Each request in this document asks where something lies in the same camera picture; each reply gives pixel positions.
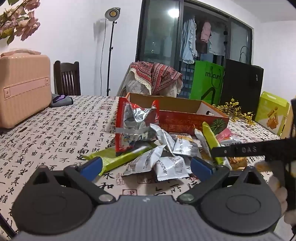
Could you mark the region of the gloved right hand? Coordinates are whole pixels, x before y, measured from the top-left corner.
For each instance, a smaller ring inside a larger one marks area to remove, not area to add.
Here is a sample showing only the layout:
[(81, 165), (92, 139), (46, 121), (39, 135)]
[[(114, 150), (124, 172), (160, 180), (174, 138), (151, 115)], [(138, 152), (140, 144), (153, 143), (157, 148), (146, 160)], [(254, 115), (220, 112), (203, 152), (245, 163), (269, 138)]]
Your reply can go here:
[(295, 225), (295, 210), (287, 211), (287, 190), (280, 185), (276, 177), (272, 175), (269, 178), (268, 185), (281, 205), (282, 217), (275, 228), (275, 233), (284, 240), (289, 240), (292, 237), (291, 225)]

